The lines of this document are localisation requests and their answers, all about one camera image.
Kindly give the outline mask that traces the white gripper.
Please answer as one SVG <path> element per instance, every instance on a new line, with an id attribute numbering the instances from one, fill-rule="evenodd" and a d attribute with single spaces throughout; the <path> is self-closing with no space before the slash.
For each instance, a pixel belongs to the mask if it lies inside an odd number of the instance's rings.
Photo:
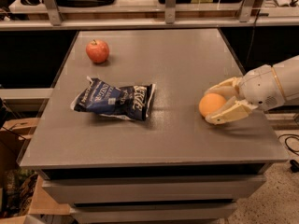
<path id="1" fill-rule="evenodd" d="M 267 64 L 248 71 L 242 78 L 228 78 L 205 91 L 210 93 L 229 99 L 205 117 L 206 122 L 214 125 L 245 119 L 257 108 L 267 111 L 285 103 L 276 72 Z"/>

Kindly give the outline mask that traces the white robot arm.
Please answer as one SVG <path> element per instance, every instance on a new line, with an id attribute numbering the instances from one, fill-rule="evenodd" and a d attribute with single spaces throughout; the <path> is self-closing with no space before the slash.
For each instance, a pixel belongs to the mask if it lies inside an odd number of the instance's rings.
<path id="1" fill-rule="evenodd" d="M 208 114 L 206 122 L 220 125 L 247 118 L 253 110 L 268 111 L 299 97 L 299 56 L 274 65 L 265 64 L 242 77 L 231 77 L 210 87 L 227 99 L 223 107 Z"/>

